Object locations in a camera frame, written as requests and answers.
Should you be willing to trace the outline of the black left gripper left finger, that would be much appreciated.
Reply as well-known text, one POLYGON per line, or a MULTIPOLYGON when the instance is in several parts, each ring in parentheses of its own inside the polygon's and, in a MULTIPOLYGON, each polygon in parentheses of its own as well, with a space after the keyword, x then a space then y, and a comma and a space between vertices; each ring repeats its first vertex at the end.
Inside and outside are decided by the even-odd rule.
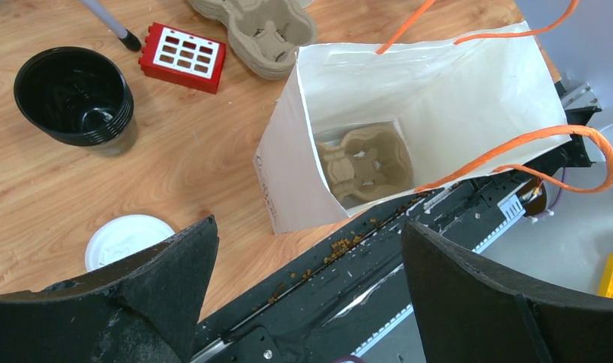
POLYGON ((189 362, 218 245, 209 216, 87 274, 0 295, 0 362, 189 362))

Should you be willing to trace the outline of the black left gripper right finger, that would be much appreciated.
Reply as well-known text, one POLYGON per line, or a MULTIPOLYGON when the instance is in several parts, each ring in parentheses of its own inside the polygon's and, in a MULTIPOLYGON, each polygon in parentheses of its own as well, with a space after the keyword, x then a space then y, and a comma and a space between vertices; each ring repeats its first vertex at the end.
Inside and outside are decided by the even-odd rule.
POLYGON ((416 221, 401 235, 428 362, 613 362, 613 299, 560 287, 416 221))

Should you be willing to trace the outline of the single brown pulp cup carrier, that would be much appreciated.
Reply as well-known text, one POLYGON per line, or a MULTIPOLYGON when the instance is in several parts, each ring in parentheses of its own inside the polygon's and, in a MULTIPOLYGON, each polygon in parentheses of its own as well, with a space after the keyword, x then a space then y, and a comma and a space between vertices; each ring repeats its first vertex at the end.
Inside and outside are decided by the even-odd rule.
POLYGON ((407 146, 394 126, 355 129, 338 145, 318 142, 316 147, 327 184, 339 202, 346 197, 371 202, 412 188, 407 146))

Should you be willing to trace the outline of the paper bag with orange handles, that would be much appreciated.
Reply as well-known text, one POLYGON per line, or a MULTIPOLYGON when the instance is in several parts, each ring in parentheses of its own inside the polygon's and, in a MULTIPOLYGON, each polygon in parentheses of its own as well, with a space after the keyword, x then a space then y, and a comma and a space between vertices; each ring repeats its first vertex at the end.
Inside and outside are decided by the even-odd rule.
POLYGON ((299 49, 253 162, 276 234, 339 222, 379 203, 510 169, 588 138, 613 186, 613 146, 598 130, 568 123, 526 22, 453 39, 383 45, 329 43, 299 49), (412 188, 339 202, 316 143, 338 145, 352 130, 394 126, 413 170, 412 188))

